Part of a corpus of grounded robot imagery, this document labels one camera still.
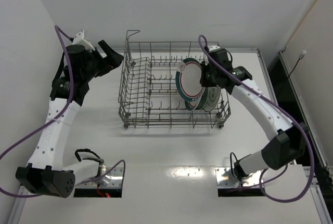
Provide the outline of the white plate with grey pattern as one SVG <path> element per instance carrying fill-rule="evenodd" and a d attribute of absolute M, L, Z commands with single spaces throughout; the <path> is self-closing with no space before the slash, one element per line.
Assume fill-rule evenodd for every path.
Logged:
<path fill-rule="evenodd" d="M 220 87 L 218 87 L 218 86 L 209 87 L 207 100 L 203 107 L 203 110 L 205 112 L 211 112 L 218 104 L 220 96 L 221 96 Z"/>

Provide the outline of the green red rimmed plate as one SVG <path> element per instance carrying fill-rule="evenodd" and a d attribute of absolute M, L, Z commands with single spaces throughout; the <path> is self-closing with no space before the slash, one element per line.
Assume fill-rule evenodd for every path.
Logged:
<path fill-rule="evenodd" d="M 201 110 L 203 108 L 203 106 L 205 105 L 206 101 L 207 100 L 205 98 L 201 98 L 196 101 L 184 101 L 184 104 L 185 104 L 186 110 L 188 110 L 188 111 Z"/>
<path fill-rule="evenodd" d="M 188 102 L 198 100 L 204 88 L 200 84 L 201 65 L 194 58 L 182 60 L 176 69 L 175 84 L 179 95 Z"/>

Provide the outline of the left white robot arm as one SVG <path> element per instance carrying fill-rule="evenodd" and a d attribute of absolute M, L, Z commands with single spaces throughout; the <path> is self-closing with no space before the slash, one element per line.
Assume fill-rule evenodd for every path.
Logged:
<path fill-rule="evenodd" d="M 67 198 L 75 186 L 101 177 L 104 160 L 90 149 L 78 149 L 77 163 L 65 167 L 63 154 L 73 120 L 89 90 L 89 82 L 118 68 L 124 57 L 104 40 L 99 46 L 105 57 L 74 42 L 66 47 L 68 65 L 60 65 L 52 82 L 46 128 L 25 167 L 18 167 L 15 178 L 31 194 Z"/>

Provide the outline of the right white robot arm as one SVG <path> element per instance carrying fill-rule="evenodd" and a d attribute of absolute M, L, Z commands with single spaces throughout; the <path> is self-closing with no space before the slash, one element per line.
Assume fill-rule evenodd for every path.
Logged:
<path fill-rule="evenodd" d="M 268 144 L 260 151 L 234 163 L 233 176 L 239 181 L 251 173 L 271 168 L 278 170 L 305 153 L 305 138 L 292 120 L 266 102 L 265 96 L 242 66 L 234 68 L 230 53 L 219 46 L 204 49 L 208 62 L 201 63 L 200 82 L 204 87 L 218 86 L 237 99 L 262 127 Z"/>

